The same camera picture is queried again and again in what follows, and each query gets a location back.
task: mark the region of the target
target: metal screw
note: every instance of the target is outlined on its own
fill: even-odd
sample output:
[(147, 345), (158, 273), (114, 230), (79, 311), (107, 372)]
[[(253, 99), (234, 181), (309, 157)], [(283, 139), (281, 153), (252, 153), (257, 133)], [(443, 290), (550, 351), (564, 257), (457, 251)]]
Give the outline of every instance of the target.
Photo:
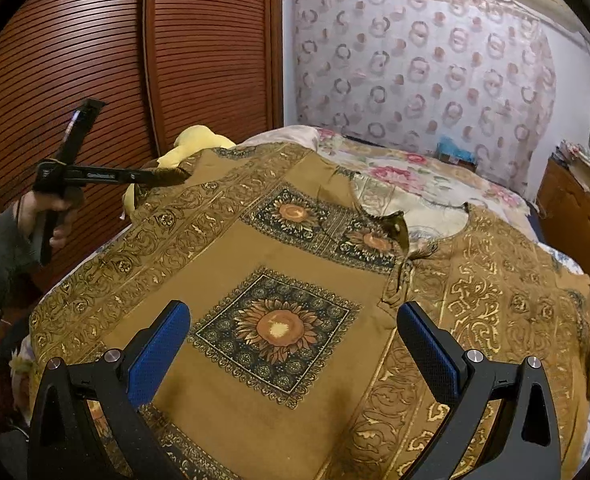
[(114, 363), (121, 357), (121, 352), (117, 348), (113, 348), (112, 350), (108, 350), (104, 354), (104, 361), (107, 363)]
[(531, 356), (529, 357), (526, 362), (529, 364), (529, 366), (531, 368), (542, 368), (542, 361), (540, 361), (539, 359), (537, 359), (537, 357), (535, 356)]
[(484, 354), (479, 350), (469, 350), (466, 352), (466, 357), (474, 363), (481, 363), (484, 360)]
[(59, 357), (53, 357), (53, 359), (48, 360), (46, 366), (48, 367), (48, 370), (55, 370), (56, 368), (59, 368), (60, 364), (61, 359)]

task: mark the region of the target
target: person's arm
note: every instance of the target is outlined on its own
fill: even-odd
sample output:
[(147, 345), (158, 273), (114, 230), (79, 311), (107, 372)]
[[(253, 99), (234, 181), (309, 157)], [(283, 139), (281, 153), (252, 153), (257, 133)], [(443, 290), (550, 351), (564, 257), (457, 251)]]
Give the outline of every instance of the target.
[[(66, 211), (72, 204), (60, 197), (30, 192), (21, 202), (15, 203), (0, 215), (0, 316), (8, 296), (12, 278), (37, 265), (28, 237), (32, 233), (39, 212), (46, 210)], [(57, 227), (50, 244), (55, 249), (62, 248), (70, 235), (76, 211), (66, 215), (63, 225)]]

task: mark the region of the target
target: brown dresser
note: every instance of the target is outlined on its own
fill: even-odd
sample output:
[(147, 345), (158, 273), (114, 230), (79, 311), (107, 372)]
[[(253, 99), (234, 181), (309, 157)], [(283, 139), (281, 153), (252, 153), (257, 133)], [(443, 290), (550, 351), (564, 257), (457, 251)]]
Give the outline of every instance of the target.
[(551, 158), (537, 205), (546, 243), (568, 254), (590, 276), (590, 192)]

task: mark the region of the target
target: wardrobe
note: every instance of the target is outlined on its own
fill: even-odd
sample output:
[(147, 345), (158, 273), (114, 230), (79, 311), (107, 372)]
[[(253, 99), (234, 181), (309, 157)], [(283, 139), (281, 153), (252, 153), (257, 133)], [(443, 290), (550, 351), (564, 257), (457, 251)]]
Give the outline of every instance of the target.
[[(281, 0), (25, 0), (0, 26), (0, 212), (30, 189), (85, 97), (107, 103), (78, 163), (139, 168), (188, 126), (234, 142), (281, 126)], [(88, 186), (42, 290), (127, 224)]]

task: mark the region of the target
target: stuffed animal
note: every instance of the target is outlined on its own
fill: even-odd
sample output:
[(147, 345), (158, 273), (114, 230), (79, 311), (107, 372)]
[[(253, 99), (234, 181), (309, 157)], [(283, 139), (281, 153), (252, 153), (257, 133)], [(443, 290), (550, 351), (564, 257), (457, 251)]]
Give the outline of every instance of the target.
[[(145, 168), (177, 168), (182, 160), (208, 148), (234, 148), (235, 142), (214, 134), (206, 126), (191, 126), (177, 136), (174, 149), (145, 166)], [(135, 185), (128, 186), (123, 196), (124, 212), (130, 216), (135, 210)]]

